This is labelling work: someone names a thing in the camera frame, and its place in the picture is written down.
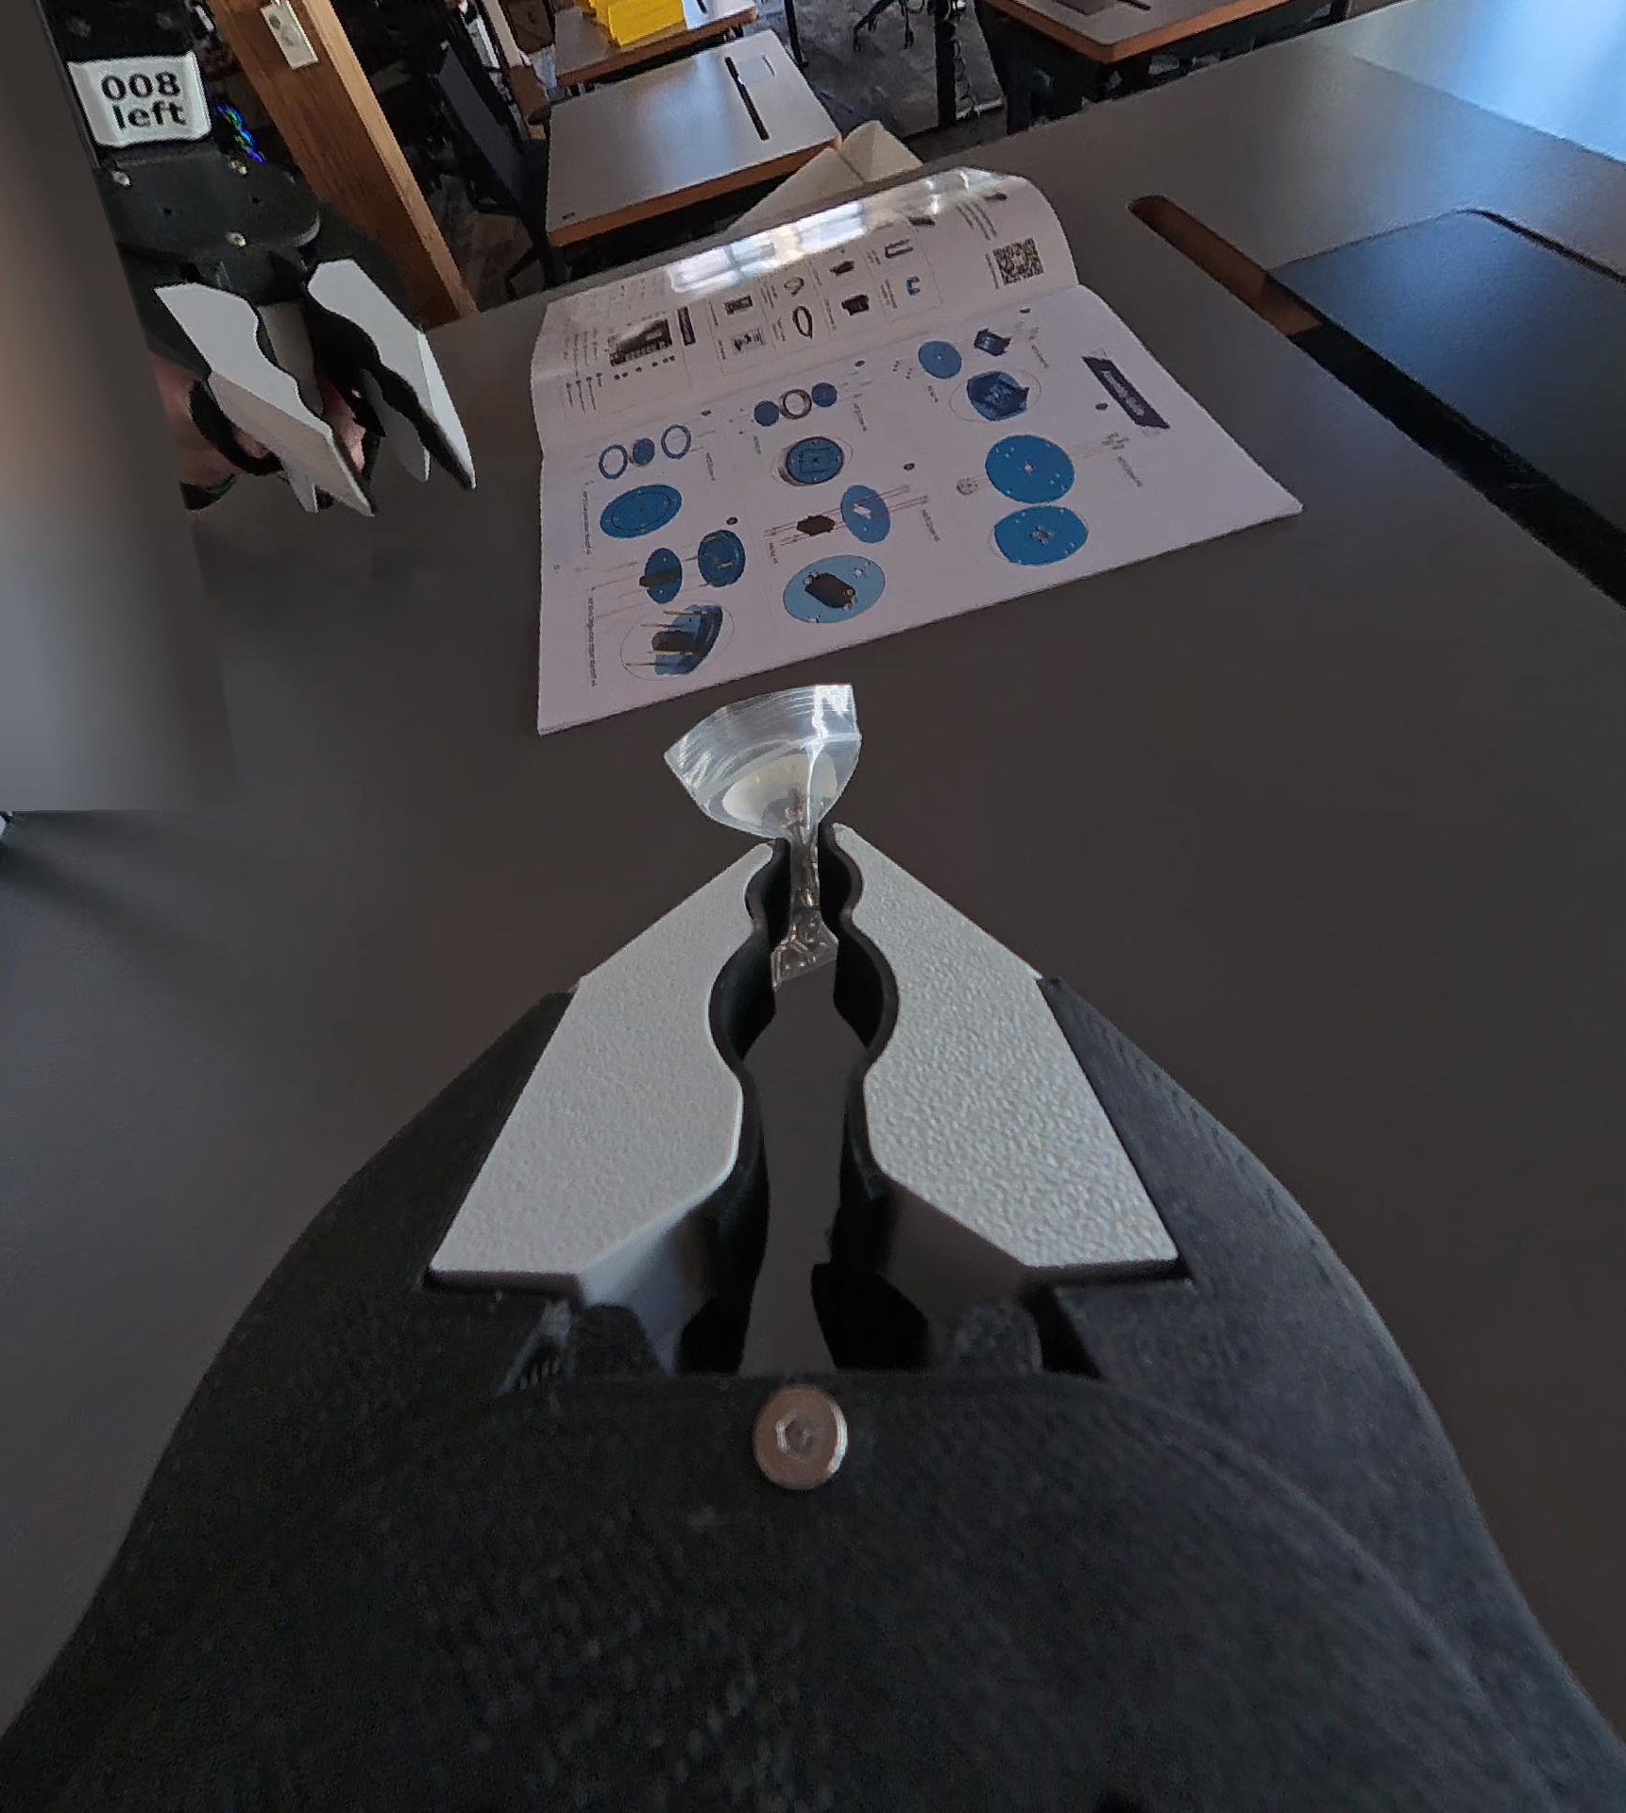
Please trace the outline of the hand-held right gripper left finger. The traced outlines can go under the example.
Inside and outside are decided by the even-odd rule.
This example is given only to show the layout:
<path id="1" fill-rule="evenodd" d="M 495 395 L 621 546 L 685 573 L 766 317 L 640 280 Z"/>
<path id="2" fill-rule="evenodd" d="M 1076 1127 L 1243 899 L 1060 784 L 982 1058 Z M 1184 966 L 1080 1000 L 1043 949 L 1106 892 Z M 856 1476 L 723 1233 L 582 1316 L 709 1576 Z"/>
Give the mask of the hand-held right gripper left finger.
<path id="1" fill-rule="evenodd" d="M 676 1369 L 719 1295 L 712 1201 L 741 1160 L 712 992 L 757 930 L 749 894 L 773 858 L 753 847 L 576 984 L 431 1280 L 624 1308 Z"/>

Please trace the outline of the white cardboard piece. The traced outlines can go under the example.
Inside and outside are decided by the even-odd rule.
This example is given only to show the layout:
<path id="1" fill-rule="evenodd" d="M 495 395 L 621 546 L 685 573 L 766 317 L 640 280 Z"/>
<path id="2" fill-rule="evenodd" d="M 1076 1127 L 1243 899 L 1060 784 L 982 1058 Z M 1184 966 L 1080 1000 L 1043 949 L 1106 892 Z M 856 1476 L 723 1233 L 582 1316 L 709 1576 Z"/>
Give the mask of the white cardboard piece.
<path id="1" fill-rule="evenodd" d="M 872 183 L 904 179 L 920 170 L 882 122 L 866 122 L 783 179 L 767 196 L 735 220 L 741 233 L 760 233 L 866 193 Z"/>

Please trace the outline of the person's left hand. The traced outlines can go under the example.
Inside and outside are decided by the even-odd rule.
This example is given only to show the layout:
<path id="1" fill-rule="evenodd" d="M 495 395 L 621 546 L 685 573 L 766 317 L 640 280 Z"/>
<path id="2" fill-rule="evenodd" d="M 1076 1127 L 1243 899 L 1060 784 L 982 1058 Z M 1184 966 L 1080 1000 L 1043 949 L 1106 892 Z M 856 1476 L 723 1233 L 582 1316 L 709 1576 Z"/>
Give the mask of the person's left hand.
<path id="1" fill-rule="evenodd" d="M 177 480 L 189 491 L 188 504 L 191 510 L 207 508 L 208 502 L 221 497 L 245 472 L 269 476 L 275 471 L 274 450 L 241 429 L 232 429 L 229 442 L 238 448 L 238 459 L 229 459 L 221 442 L 201 434 L 191 412 L 191 394 L 196 390 L 191 371 L 155 351 L 149 352 L 149 363 L 165 402 Z M 380 434 L 354 417 L 347 395 L 326 374 L 312 370 L 312 380 L 320 386 L 324 420 L 347 448 L 347 460 L 363 476 L 370 476 L 376 466 Z"/>

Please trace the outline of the wooden post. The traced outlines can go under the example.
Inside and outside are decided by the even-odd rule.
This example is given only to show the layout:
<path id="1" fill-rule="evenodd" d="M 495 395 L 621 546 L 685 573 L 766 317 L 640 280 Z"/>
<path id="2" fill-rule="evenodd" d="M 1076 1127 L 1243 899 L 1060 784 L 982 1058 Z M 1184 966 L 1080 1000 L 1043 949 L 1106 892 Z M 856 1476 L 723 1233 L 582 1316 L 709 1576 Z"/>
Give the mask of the wooden post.
<path id="1" fill-rule="evenodd" d="M 302 69 L 288 67 L 261 3 L 212 3 L 208 10 L 304 183 L 399 263 L 417 324 L 473 317 L 474 301 L 334 4 L 291 7 L 316 55 Z"/>

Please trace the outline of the small clear screw bag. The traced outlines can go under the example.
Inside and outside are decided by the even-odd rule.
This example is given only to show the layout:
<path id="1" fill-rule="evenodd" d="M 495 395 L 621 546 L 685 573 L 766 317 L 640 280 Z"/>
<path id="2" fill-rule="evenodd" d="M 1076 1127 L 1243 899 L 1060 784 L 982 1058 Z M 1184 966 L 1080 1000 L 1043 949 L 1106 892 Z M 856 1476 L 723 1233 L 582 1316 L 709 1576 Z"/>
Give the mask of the small clear screw bag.
<path id="1" fill-rule="evenodd" d="M 818 831 L 858 759 L 862 724 L 846 684 L 735 702 L 666 750 L 666 766 L 706 815 L 790 847 L 790 913 L 773 947 L 777 989 L 836 959 L 839 943 L 820 908 Z"/>

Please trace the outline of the black desk panel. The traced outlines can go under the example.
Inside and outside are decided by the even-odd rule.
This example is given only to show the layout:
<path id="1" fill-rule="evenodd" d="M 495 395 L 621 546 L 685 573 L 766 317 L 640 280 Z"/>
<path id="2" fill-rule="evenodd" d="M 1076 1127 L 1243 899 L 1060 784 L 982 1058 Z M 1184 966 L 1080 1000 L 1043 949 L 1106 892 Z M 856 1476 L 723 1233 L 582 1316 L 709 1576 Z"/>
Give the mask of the black desk panel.
<path id="1" fill-rule="evenodd" d="M 1626 606 L 1626 280 L 1482 211 L 1272 277 L 1303 351 Z"/>

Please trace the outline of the blue printed instruction sheet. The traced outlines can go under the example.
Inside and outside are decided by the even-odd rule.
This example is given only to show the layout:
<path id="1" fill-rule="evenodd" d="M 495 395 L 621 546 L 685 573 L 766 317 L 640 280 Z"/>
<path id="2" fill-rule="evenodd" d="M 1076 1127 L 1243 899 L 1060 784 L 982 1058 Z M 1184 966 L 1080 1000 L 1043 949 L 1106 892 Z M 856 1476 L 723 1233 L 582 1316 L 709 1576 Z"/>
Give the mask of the blue printed instruction sheet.
<path id="1" fill-rule="evenodd" d="M 1299 514 L 1004 172 L 568 296 L 531 380 L 543 733 Z"/>

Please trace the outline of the grey wood-edged table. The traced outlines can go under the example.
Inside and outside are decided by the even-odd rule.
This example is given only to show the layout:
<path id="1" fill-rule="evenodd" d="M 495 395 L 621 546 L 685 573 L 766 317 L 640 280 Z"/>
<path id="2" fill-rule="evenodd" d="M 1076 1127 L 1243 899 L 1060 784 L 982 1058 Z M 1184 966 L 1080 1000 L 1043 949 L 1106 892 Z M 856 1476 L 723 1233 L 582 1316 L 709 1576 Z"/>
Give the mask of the grey wood-edged table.
<path id="1" fill-rule="evenodd" d="M 1099 67 L 1125 67 L 1154 55 L 1202 55 L 1248 49 L 1295 27 L 1335 24 L 1354 3 L 984 3 L 1031 33 Z"/>
<path id="2" fill-rule="evenodd" d="M 571 248 L 749 193 L 836 145 L 777 33 L 703 49 L 552 107 L 547 238 Z"/>
<path id="3" fill-rule="evenodd" d="M 757 19 L 755 3 L 685 3 L 685 30 L 619 50 L 574 3 L 556 3 L 552 12 L 555 77 L 568 93 L 735 39 Z"/>

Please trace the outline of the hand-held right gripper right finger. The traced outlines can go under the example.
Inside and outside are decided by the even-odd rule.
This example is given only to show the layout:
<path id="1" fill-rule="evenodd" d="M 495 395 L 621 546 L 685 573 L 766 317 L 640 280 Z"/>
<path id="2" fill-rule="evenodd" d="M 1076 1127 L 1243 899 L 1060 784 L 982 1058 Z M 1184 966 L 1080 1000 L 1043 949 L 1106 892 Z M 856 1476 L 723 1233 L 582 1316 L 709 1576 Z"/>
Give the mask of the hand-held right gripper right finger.
<path id="1" fill-rule="evenodd" d="M 823 831 L 820 888 L 864 1040 L 814 1272 L 832 1363 L 917 1369 L 984 1302 L 1176 1272 L 1038 972 L 852 828 Z"/>

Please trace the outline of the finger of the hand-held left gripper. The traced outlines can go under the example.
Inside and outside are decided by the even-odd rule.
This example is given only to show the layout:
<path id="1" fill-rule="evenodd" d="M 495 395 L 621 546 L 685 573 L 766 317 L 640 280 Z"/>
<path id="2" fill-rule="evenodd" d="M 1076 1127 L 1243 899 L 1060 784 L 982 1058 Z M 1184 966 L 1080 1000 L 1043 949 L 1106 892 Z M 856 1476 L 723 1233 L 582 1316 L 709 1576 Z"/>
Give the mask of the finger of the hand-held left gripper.
<path id="1" fill-rule="evenodd" d="M 363 401 L 406 471 L 428 480 L 436 460 L 459 485 L 474 489 L 468 434 L 434 351 L 372 273 L 351 257 L 324 262 L 308 280 L 308 303 L 312 327 L 335 363 L 357 376 Z"/>
<path id="2" fill-rule="evenodd" d="M 208 363 L 208 394 L 231 422 L 264 444 L 304 510 L 320 495 L 359 515 L 372 500 L 335 432 L 308 402 L 298 376 L 261 345 L 261 313 L 236 292 L 201 284 L 160 286 L 160 305 Z"/>

